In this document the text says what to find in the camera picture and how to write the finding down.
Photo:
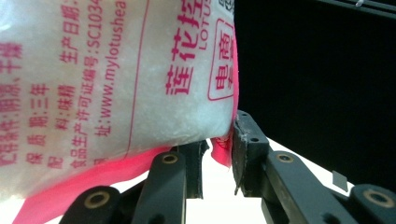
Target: black plastic part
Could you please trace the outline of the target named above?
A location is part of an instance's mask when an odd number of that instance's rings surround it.
[[[288,224],[288,215],[279,204],[271,203],[262,198],[262,213],[267,224]]]
[[[186,160],[176,152],[154,158],[132,224],[185,223]]]
[[[396,19],[395,6],[381,4],[377,1],[364,1],[357,7],[358,1],[351,0],[318,0],[319,2],[331,4],[334,6],[345,7],[348,9],[359,11],[360,13],[371,13],[391,19]]]
[[[270,150],[268,139],[254,119],[244,111],[238,110],[233,127],[235,194],[241,188],[245,197],[261,197],[261,164]]]
[[[357,185],[350,197],[337,196],[359,223],[396,223],[396,195],[374,185]]]
[[[60,224],[119,223],[119,203],[117,189],[104,186],[88,189],[70,205]]]
[[[268,179],[267,173],[265,173],[265,166],[262,167],[264,170],[262,174],[262,199],[267,203],[280,206],[280,201],[276,196],[275,190]]]
[[[357,223],[296,155],[270,152],[265,171],[290,223]]]
[[[142,181],[130,189],[125,190],[121,194],[119,211],[121,213],[120,224],[129,224],[134,216],[137,201],[139,200],[140,193],[145,186],[146,181]]]
[[[209,149],[207,142],[194,142],[183,146],[173,147],[172,151],[181,153],[186,158],[187,189],[186,198],[204,198],[202,188],[202,158]]]

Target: screw hole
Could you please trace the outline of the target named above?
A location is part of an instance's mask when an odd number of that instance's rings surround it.
[[[84,205],[89,209],[94,209],[105,205],[108,200],[110,200],[110,194],[108,194],[106,191],[101,190],[90,194],[85,199]]]
[[[163,223],[165,223],[165,217],[162,214],[155,215],[148,222],[148,224],[163,224]]]
[[[173,154],[167,154],[163,156],[163,163],[172,164],[177,161],[177,156]]]
[[[293,162],[294,161],[294,158],[292,156],[289,156],[286,154],[278,154],[276,157],[279,161],[282,161],[282,162]]]
[[[327,224],[340,224],[341,223],[337,217],[335,217],[333,214],[330,214],[330,213],[325,213],[324,215],[322,215],[322,219]]]
[[[391,208],[395,206],[395,202],[388,195],[382,192],[367,189],[363,192],[363,195],[368,201],[381,207]]]

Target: black panel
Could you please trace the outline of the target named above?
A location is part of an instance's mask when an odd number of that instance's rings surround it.
[[[235,1],[239,108],[355,183],[396,190],[396,20],[317,1]]]

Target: white surface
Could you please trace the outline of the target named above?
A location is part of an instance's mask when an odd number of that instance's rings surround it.
[[[272,140],[270,140],[270,145],[273,150],[292,152]],[[204,199],[187,200],[186,223],[266,223],[262,214],[262,199],[244,198],[240,190],[234,196],[235,183],[232,169],[215,162],[210,156],[210,152],[211,149],[206,152],[203,160]],[[323,185],[340,193],[348,194],[332,184],[331,172],[305,158],[302,158],[302,160]],[[112,186],[120,191],[125,191],[145,179],[147,174],[148,172],[134,180],[117,183]],[[348,183],[349,191],[352,187],[353,185]],[[60,220],[61,217],[57,217],[47,224],[56,224]]]

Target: packaging bag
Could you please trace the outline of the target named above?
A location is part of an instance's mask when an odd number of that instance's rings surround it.
[[[42,222],[175,145],[217,137],[229,165],[235,56],[233,1],[0,0],[0,220],[27,198],[15,223]]]

